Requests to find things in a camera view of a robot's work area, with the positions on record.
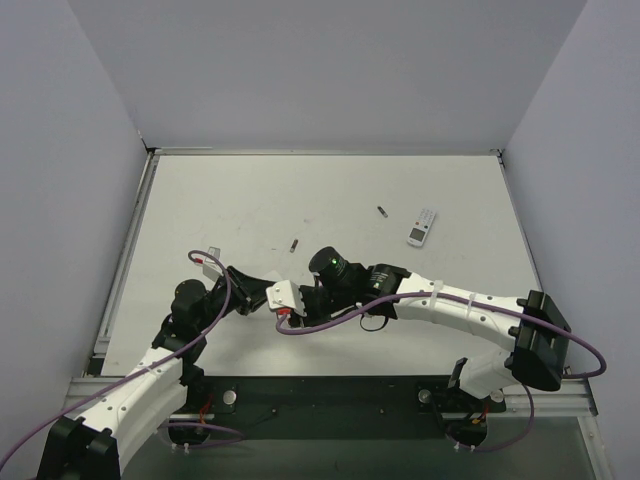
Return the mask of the long white remote control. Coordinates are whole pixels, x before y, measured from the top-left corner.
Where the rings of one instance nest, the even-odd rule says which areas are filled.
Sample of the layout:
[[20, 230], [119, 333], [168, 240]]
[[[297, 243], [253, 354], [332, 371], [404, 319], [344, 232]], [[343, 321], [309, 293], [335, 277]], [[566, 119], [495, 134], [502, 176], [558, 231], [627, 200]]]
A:
[[268, 281], [273, 281], [273, 282], [279, 282], [279, 281], [283, 280], [282, 275], [276, 270], [271, 270], [271, 271], [267, 272], [265, 274], [265, 278]]

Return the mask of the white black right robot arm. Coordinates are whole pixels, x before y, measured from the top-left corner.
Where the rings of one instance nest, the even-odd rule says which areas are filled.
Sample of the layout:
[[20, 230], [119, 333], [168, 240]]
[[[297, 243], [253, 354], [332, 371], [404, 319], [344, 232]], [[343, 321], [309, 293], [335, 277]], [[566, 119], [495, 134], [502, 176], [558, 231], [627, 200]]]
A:
[[299, 291], [304, 314], [294, 326], [315, 327], [356, 306], [394, 320], [419, 320], [494, 344], [492, 351], [457, 360], [450, 385], [477, 399], [521, 383], [557, 391], [563, 380], [569, 325], [546, 294], [496, 297], [456, 289], [398, 266], [365, 267], [325, 247], [309, 262], [314, 284]]

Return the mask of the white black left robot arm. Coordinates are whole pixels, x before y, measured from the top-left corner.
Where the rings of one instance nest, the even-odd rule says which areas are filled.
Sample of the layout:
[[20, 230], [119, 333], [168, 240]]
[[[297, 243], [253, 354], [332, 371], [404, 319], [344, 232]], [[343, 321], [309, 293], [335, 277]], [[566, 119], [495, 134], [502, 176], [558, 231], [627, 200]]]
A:
[[196, 361], [203, 332], [230, 312], [248, 314], [266, 300], [271, 282], [229, 268], [212, 290], [199, 280], [175, 289], [171, 312], [142, 360], [98, 402], [49, 430], [40, 479], [118, 479], [137, 450], [174, 411], [204, 402]]

